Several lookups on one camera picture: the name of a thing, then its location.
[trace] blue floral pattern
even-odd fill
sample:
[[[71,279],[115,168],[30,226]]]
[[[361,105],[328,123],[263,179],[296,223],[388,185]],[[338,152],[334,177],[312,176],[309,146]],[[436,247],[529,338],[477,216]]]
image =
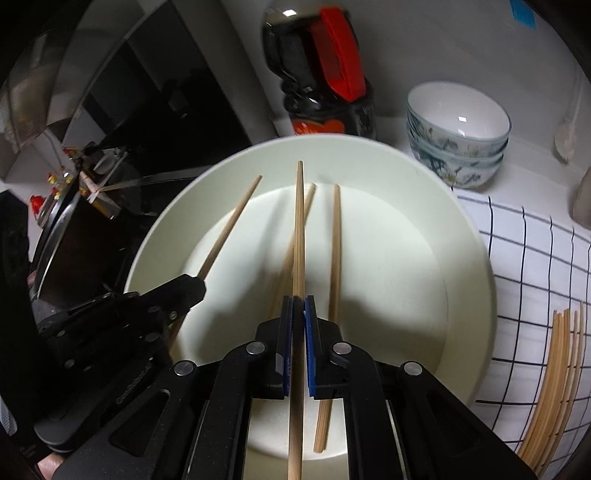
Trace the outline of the blue floral pattern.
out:
[[[408,123],[411,128],[434,147],[463,157],[492,157],[501,152],[507,145],[508,136],[490,142],[469,140],[443,130],[433,128],[412,111],[407,112]]]
[[[503,156],[485,166],[475,161],[473,164],[458,164],[451,160],[443,160],[422,149],[408,130],[411,149],[415,158],[439,178],[452,187],[473,188],[489,180],[501,166]]]

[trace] white bowl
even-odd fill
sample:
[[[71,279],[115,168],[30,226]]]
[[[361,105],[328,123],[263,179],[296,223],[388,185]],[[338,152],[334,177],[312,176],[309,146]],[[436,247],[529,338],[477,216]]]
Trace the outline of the white bowl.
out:
[[[431,145],[467,157],[499,153],[511,120],[501,105],[475,88],[426,82],[408,94],[408,120]]]
[[[462,157],[434,147],[410,123],[407,123],[407,134],[415,158],[452,187],[479,187],[493,177],[503,162],[503,150],[491,157]]]
[[[207,294],[177,341],[176,359],[220,360],[253,339],[294,225],[296,162],[316,182],[306,225],[306,290],[326,318],[332,184],[342,186],[343,337],[376,360],[415,359],[464,403],[491,358],[496,297],[489,258],[453,193],[432,172],[386,145],[346,135],[302,135],[256,145],[213,167],[158,218],[134,261],[127,290],[145,292],[195,275],[256,175],[263,179],[207,276]],[[348,478],[342,402],[327,450],[312,451],[317,401],[304,405],[304,477]],[[285,478],[289,400],[254,401],[245,479]]]

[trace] wooden chopstick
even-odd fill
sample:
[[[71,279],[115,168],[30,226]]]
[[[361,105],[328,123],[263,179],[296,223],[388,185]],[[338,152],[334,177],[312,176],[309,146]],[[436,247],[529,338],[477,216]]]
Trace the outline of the wooden chopstick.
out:
[[[548,385],[550,383],[550,378],[552,377],[552,368],[555,363],[556,358],[556,345],[558,339],[558,324],[559,324],[559,316],[558,312],[554,311],[552,315],[552,330],[550,332],[550,347],[548,349],[548,362],[546,364],[546,373],[544,375],[544,379],[542,380],[542,388],[540,390],[540,395],[538,396],[538,404],[534,409],[534,415],[530,421],[530,425],[528,426],[527,433],[525,434],[525,439],[521,443],[519,447],[519,451],[517,455],[525,462],[527,465],[532,466],[531,463],[531,454],[530,454],[530,442],[532,437],[534,436],[534,430],[538,424],[538,418],[540,417],[541,413],[541,406],[542,403],[547,395]]]
[[[304,201],[304,224],[308,220],[308,215],[310,213],[310,208],[312,207],[312,202],[314,201],[315,193],[316,184],[312,183],[310,184],[310,187],[308,187],[308,191],[306,192],[306,199]],[[269,313],[267,315],[267,318],[275,318],[277,312],[281,308],[281,303],[283,302],[283,295],[288,290],[287,283],[293,281],[294,243],[295,231],[291,236],[289,247],[287,247],[287,250],[285,251],[283,265],[281,266],[281,273],[279,274],[279,278],[277,279],[275,293],[273,294],[273,298],[271,299],[271,302],[269,304]]]
[[[564,430],[566,428],[566,424],[569,422],[570,413],[573,409],[574,398],[577,394],[577,389],[579,387],[579,379],[581,376],[581,361],[583,358],[583,342],[584,342],[584,320],[583,320],[583,303],[581,302],[580,305],[580,316],[577,315],[578,312],[575,311],[574,313],[574,329],[573,329],[573,343],[571,346],[571,360],[570,360],[570,368],[569,368],[569,375],[567,377],[567,387],[565,389],[565,397],[563,397],[563,407],[564,413],[562,418],[560,419],[560,427],[558,428],[558,432],[556,437],[553,439],[551,443],[550,450],[548,451],[546,457],[542,458],[540,461],[540,469],[538,472],[538,477],[542,477],[544,475],[546,469],[554,454],[556,453],[556,449],[560,444],[560,440],[562,439],[562,435],[564,435]],[[566,392],[568,392],[568,402],[566,400]]]
[[[535,469],[540,457],[544,452],[544,446],[548,442],[554,419],[558,414],[560,408],[560,399],[564,392],[564,384],[566,383],[567,364],[569,362],[569,326],[570,326],[570,309],[560,316],[560,327],[558,332],[557,344],[557,359],[556,367],[551,372],[549,395],[542,405],[543,411],[540,415],[540,426],[532,441],[531,466]]]
[[[340,272],[341,272],[341,213],[340,213],[340,186],[335,185],[335,199],[333,204],[333,233],[332,233],[332,258],[330,266],[330,294],[329,294],[329,320],[337,323],[339,320],[340,300]],[[316,437],[314,438],[314,451],[324,452],[328,440],[330,413],[332,412],[332,399],[320,400],[318,418],[316,420]]]
[[[547,455],[550,453],[550,448],[552,447],[555,435],[558,435],[558,429],[560,428],[560,423],[562,418],[560,418],[560,412],[563,409],[566,410],[566,402],[565,397],[570,394],[570,391],[567,391],[565,388],[566,383],[569,380],[569,347],[570,347],[570,310],[566,310],[564,312],[564,329],[566,330],[566,334],[564,335],[565,345],[563,346],[563,356],[561,357],[561,361],[564,360],[564,369],[562,369],[563,365],[561,363],[560,369],[558,370],[556,376],[558,379],[558,390],[556,392],[556,396],[553,398],[553,403],[550,407],[550,411],[553,412],[557,409],[556,414],[554,416],[549,416],[547,418],[547,426],[549,431],[546,430],[540,437],[540,447],[538,448],[539,455],[536,457],[535,460],[535,468],[534,471],[536,474],[539,474],[542,464],[545,462]],[[572,357],[570,365],[574,364],[574,349],[570,348],[570,356]]]
[[[295,228],[293,296],[303,307],[306,296],[306,259],[304,240],[304,164],[297,163],[295,183]],[[304,433],[304,326],[303,311],[293,316],[290,386],[290,430],[287,456],[287,480],[301,480]]]
[[[207,277],[207,274],[212,269],[213,263],[216,261],[216,258],[219,255],[220,251],[222,250],[222,247],[226,243],[226,240],[228,240],[230,233],[232,233],[232,229],[234,228],[234,226],[236,225],[236,222],[240,218],[240,215],[244,211],[246,204],[251,199],[252,194],[255,193],[255,190],[258,187],[261,180],[262,180],[261,175],[259,175],[257,178],[255,178],[255,181],[252,182],[252,185],[250,186],[250,188],[246,191],[246,193],[244,194],[244,196],[242,197],[240,202],[238,202],[238,205],[236,205],[234,212],[232,213],[231,217],[226,222],[226,225],[224,225],[222,232],[219,234],[216,242],[213,244],[212,249],[209,251],[205,261],[203,262],[203,265],[201,266],[201,269],[199,270],[199,273],[197,274],[197,278],[201,278],[201,280],[205,280],[205,277]],[[184,319],[185,319],[185,316],[179,318],[176,322],[174,322],[173,324],[170,325],[169,331],[168,331],[168,341],[167,341],[169,349],[172,347],[172,345],[174,344],[174,341],[177,339],[178,331],[181,329]]]
[[[251,199],[252,194],[255,193],[255,190],[258,187],[261,180],[262,180],[261,175],[259,175],[257,178],[255,178],[255,181],[252,182],[252,185],[250,186],[248,191],[244,194],[244,197],[242,197],[242,199],[240,200],[238,205],[236,205],[236,208],[234,209],[232,216],[228,219],[228,221],[226,222],[226,225],[224,225],[222,233],[220,233],[220,235],[218,236],[216,242],[213,244],[212,249],[209,251],[209,255],[205,259],[205,262],[203,262],[203,265],[201,266],[201,270],[199,270],[199,273],[197,274],[197,278],[201,278],[201,280],[205,280],[205,277],[207,277],[207,274],[212,269],[213,263],[216,261],[216,258],[219,255],[220,250],[222,249],[222,247],[226,243],[226,240],[228,240],[228,237],[230,236],[232,229],[236,225],[236,222],[240,218],[240,215],[242,214],[244,207],[246,206],[248,201]]]

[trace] stacked bowls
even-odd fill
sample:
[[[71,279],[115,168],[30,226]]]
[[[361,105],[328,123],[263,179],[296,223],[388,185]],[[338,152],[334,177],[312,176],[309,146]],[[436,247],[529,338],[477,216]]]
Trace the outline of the stacked bowls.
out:
[[[453,187],[478,187],[501,166],[511,120],[488,95],[453,82],[425,82],[408,94],[414,156]]]

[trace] white plate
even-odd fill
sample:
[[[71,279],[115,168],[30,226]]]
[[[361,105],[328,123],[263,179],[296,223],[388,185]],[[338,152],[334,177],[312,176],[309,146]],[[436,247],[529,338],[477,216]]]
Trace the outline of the white plate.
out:
[[[179,358],[220,360],[265,320],[294,223],[296,161],[319,188],[306,226],[306,292],[326,318],[332,183],[342,186],[343,270],[339,321],[345,340],[375,359],[421,362],[462,401],[473,398],[490,359],[495,323],[488,256],[453,194],[403,153],[357,137],[310,135],[243,151],[189,185],[148,234],[128,278],[147,291],[196,275],[232,208],[263,180],[207,278],[207,294],[178,338]],[[329,443],[312,452],[317,403],[304,407],[306,478],[346,478],[342,406]],[[284,476],[288,401],[254,402],[245,478]],[[335,476],[335,469],[345,476]]]

